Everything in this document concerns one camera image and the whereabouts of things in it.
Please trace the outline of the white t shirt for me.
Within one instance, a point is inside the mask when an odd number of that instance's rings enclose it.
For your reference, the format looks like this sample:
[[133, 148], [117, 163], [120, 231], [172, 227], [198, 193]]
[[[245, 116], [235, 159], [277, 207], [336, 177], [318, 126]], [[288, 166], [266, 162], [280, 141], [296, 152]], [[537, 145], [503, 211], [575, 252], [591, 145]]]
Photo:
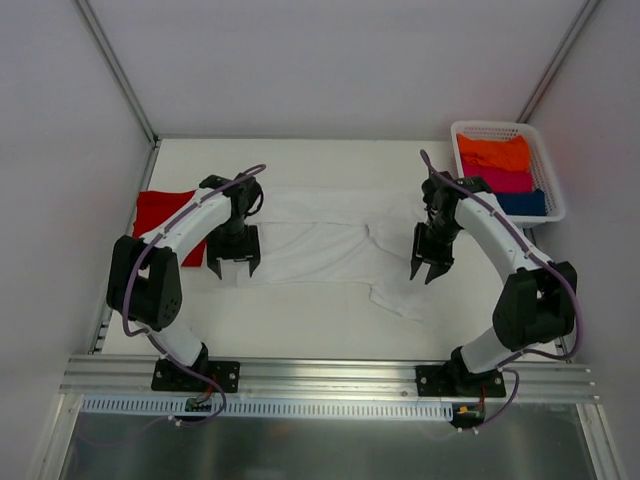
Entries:
[[425, 217], [421, 196], [398, 190], [274, 187], [255, 217], [261, 263], [237, 283], [363, 284], [398, 316], [443, 321], [436, 292], [409, 278], [414, 226]]

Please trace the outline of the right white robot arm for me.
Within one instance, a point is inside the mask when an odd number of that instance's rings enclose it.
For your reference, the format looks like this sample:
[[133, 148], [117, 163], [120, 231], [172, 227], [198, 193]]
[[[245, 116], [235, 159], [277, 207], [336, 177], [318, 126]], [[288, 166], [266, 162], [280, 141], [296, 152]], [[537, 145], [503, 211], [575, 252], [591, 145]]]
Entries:
[[454, 180], [436, 172], [421, 190], [427, 219], [414, 227], [410, 273], [427, 266], [427, 283], [448, 273], [454, 264], [454, 241], [466, 232], [491, 261], [502, 290], [490, 328], [454, 349], [443, 365], [417, 367], [418, 393], [500, 398], [505, 388], [499, 368], [574, 332], [577, 272], [533, 245], [506, 217], [483, 179]]

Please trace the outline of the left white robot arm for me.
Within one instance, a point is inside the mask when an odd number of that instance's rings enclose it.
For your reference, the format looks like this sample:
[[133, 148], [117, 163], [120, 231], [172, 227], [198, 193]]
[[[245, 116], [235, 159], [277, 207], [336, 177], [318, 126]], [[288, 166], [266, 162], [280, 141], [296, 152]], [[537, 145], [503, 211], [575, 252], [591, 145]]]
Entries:
[[233, 179], [211, 175], [190, 194], [184, 206], [159, 226], [114, 244], [106, 303], [121, 316], [124, 334], [144, 336], [163, 360], [175, 365], [174, 378], [188, 390], [208, 381], [208, 349], [179, 319], [183, 303], [181, 266], [200, 244], [206, 265], [222, 276], [222, 263], [261, 262], [258, 227], [247, 222], [264, 203], [256, 176], [259, 164]]

